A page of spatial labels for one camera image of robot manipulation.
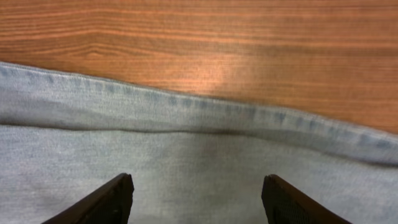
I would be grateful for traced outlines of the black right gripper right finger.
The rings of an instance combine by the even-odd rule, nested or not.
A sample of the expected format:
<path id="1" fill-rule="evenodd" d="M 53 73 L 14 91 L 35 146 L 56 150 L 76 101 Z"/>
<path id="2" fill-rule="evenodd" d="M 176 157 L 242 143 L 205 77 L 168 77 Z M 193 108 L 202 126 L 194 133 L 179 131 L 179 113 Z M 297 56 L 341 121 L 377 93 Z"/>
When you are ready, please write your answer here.
<path id="1" fill-rule="evenodd" d="M 349 224 L 278 175 L 267 175 L 262 203 L 269 224 Z"/>

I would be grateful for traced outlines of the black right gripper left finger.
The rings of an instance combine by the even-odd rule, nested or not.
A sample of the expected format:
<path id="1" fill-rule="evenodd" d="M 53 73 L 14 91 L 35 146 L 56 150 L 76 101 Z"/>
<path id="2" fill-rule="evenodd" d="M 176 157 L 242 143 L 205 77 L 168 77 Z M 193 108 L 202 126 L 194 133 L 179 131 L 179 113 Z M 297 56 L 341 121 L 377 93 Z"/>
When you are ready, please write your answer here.
<path id="1" fill-rule="evenodd" d="M 127 224 L 134 184 L 122 173 L 44 224 Z"/>

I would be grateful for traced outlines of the medium blue denim jeans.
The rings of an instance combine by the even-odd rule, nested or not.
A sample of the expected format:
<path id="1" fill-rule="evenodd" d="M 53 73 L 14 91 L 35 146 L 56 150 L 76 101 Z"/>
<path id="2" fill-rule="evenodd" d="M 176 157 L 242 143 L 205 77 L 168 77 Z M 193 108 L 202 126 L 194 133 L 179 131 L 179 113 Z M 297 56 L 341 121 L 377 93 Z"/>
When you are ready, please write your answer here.
<path id="1" fill-rule="evenodd" d="M 1 222 L 126 172 L 131 223 L 265 223 L 275 174 L 352 223 L 397 222 L 397 136 L 274 106 L 1 64 Z"/>

